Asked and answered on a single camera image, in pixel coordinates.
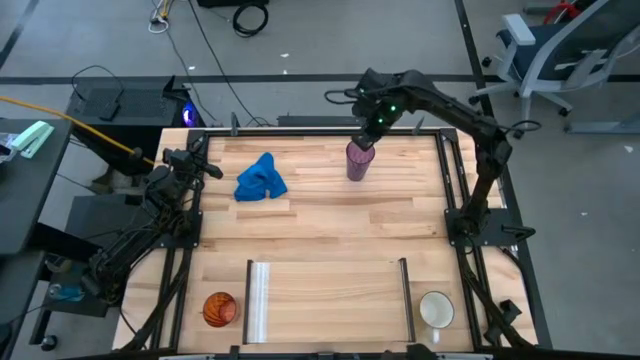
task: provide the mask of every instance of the orange bowl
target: orange bowl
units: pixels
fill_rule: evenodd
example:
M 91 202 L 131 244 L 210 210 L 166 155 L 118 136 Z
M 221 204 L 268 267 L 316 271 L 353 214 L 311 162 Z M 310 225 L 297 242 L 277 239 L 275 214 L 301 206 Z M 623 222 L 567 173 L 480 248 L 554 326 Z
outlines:
M 213 327 L 223 327 L 236 316 L 236 300 L 225 292 L 217 292 L 207 298 L 202 309 L 204 321 Z

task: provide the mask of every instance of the blue light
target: blue light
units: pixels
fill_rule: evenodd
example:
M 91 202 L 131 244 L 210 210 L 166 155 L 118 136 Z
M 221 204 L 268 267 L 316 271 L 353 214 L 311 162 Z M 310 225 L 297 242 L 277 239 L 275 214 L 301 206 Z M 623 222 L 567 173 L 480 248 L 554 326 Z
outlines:
M 182 122 L 186 127 L 196 127 L 198 111 L 191 101 L 187 102 L 182 108 Z

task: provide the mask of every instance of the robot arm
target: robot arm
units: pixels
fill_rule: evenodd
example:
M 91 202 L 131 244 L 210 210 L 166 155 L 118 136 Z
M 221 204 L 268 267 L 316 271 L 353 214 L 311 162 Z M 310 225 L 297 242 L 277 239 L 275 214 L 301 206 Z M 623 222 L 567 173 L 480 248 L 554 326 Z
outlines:
M 479 115 L 441 93 L 427 76 L 416 70 L 379 74 L 368 69 L 356 89 L 345 91 L 345 95 L 356 99 L 353 115 L 365 119 L 360 133 L 353 136 L 353 141 L 363 150 L 380 140 L 404 111 L 427 111 L 473 138 L 479 178 L 471 198 L 463 205 L 456 229 L 470 237 L 477 236 L 486 224 L 489 190 L 502 174 L 512 151 L 506 133 L 496 120 Z

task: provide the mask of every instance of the purple cup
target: purple cup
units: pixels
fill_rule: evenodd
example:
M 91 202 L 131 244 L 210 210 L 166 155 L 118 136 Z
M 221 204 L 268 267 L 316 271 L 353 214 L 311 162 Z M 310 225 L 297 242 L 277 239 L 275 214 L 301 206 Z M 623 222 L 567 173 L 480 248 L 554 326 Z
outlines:
M 376 156 L 376 149 L 363 151 L 353 141 L 347 145 L 347 177 L 351 181 L 360 181 L 367 173 L 371 160 Z

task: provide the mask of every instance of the gray chair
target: gray chair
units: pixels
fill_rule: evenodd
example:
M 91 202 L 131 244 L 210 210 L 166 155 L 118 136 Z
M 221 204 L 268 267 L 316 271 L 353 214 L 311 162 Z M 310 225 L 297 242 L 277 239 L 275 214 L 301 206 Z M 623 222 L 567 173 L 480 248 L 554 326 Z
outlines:
M 607 80 L 615 60 L 640 42 L 640 0 L 597 0 L 569 23 L 528 27 L 518 14 L 504 15 L 498 33 L 506 52 L 497 75 L 504 83 L 477 90 L 477 95 L 515 91 L 522 120 L 529 120 L 531 95 L 558 104 L 567 116 L 571 104 L 556 93 L 582 89 Z

